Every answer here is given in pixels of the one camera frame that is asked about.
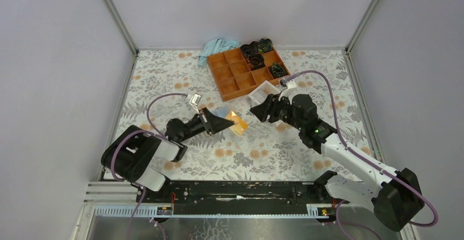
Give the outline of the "beige card holder wallet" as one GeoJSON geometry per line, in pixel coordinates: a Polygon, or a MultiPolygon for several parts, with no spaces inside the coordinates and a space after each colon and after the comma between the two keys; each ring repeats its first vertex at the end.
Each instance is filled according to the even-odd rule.
{"type": "Polygon", "coordinates": [[[229,106],[222,106],[222,107],[219,107],[219,108],[215,109],[212,112],[212,114],[217,116],[217,117],[230,120],[230,115],[229,115],[230,112],[231,112],[231,109],[229,108],[229,106]]]}

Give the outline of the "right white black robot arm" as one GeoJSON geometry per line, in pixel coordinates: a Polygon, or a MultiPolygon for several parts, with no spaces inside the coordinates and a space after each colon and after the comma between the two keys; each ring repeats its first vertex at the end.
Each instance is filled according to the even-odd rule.
{"type": "Polygon", "coordinates": [[[424,207],[425,203],[408,188],[420,191],[417,176],[405,168],[398,171],[370,156],[362,156],[339,131],[323,121],[309,95],[293,99],[268,95],[250,109],[261,122],[282,121],[298,130],[308,148],[344,166],[359,178],[354,182],[334,171],[326,171],[315,181],[314,196],[322,203],[332,198],[347,200],[374,213],[388,229],[399,232],[424,207]]]}

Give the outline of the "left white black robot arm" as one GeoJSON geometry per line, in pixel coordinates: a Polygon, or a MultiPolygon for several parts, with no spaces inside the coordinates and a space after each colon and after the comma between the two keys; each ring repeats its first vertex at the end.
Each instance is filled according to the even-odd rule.
{"type": "Polygon", "coordinates": [[[156,202],[164,202],[170,194],[169,178],[149,166],[152,159],[178,162],[188,150],[183,144],[185,140],[202,133],[213,135],[234,124],[202,108],[188,122],[171,119],[166,126],[166,139],[131,125],[103,152],[101,165],[116,178],[148,189],[156,202]]]}

